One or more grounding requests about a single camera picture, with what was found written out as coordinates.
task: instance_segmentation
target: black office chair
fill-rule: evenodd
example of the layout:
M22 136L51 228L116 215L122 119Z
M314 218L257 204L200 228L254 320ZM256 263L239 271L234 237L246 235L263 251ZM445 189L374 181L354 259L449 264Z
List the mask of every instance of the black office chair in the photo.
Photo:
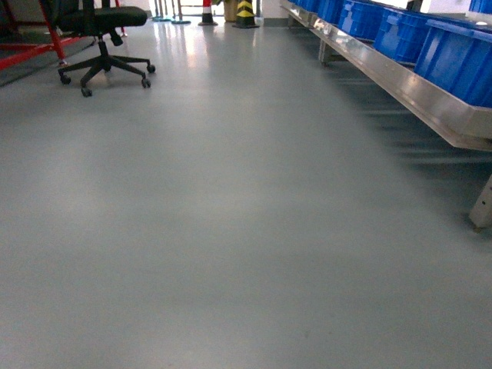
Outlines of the black office chair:
M124 69L140 75L141 85L144 88L151 87L151 82L143 71L128 63L147 63L147 71L155 72L149 59L130 58L127 56L109 55L103 36L110 34L115 46L123 43L121 37L115 29L128 26L144 25L147 21L147 13L134 6L122 6L112 8L110 0L102 0L102 8L95 9L94 0L83 0L83 9L79 10L79 0L41 0L46 14L50 18L53 28L60 28L63 32L73 32L80 36L93 36L98 38L99 50L101 55L74 65L60 68L61 83L68 85L70 77L65 73L77 69L89 68L89 71L82 77L81 91L85 97L92 96L92 91L87 87L87 83L101 70L109 71L111 67Z

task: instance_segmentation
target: shelf rail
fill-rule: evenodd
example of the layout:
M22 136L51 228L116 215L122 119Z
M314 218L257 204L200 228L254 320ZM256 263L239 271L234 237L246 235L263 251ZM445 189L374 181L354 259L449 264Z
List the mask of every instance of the shelf rail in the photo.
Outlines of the shelf rail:
M492 109L472 106L287 0L281 7L320 39L323 64L343 57L456 148L492 151ZM492 226L492 176L470 213L475 231Z

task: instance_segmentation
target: blue plastic bin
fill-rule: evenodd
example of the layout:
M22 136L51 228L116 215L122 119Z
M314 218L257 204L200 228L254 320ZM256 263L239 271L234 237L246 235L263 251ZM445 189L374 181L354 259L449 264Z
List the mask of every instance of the blue plastic bin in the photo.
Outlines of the blue plastic bin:
M430 20L415 73L470 105L492 108L492 34Z
M386 8L374 48L397 62L416 63L429 32L427 21L431 19L474 27L474 23L458 19Z
M492 14L491 0L471 0L470 12Z
M302 8L308 12L317 13L321 0L303 0Z
M361 0L345 0L338 28L349 35L373 41L383 19L385 7Z
M343 7L344 0L325 0L324 3L320 4L317 16L328 23L337 25Z

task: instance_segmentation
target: chair seat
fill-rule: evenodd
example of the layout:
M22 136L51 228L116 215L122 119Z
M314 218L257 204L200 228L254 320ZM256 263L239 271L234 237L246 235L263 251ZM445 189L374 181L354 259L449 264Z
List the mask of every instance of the chair seat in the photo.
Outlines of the chair seat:
M145 10L136 6L122 6L120 8L95 9L95 21L100 31L109 31L117 27L132 27L144 25L147 21ZM84 12L82 10L65 15L58 27L64 32L84 32Z

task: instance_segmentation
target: chair wheel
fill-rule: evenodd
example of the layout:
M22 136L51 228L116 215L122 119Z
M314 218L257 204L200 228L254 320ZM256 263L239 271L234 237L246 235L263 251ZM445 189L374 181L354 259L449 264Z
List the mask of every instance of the chair wheel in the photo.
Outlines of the chair wheel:
M141 85L143 88L151 87L151 82L148 79L144 78L141 80Z
M63 85L69 85L71 82L71 78L68 77L67 75L61 75L60 76L60 81Z
M81 91L85 98L89 98L92 96L92 90L90 88L82 87Z

